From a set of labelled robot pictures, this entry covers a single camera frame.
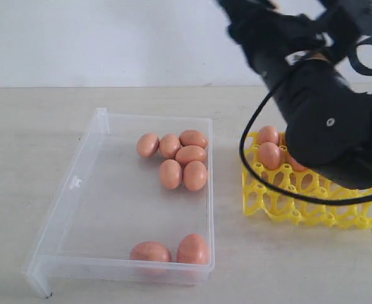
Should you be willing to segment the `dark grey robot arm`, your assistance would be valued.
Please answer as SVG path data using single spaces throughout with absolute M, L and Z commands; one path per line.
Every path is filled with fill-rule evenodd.
M 372 93 L 354 92 L 336 65 L 372 35 L 372 1 L 323 1 L 315 20 L 270 1 L 220 1 L 230 37 L 287 123 L 290 155 L 349 189 L 372 187 Z

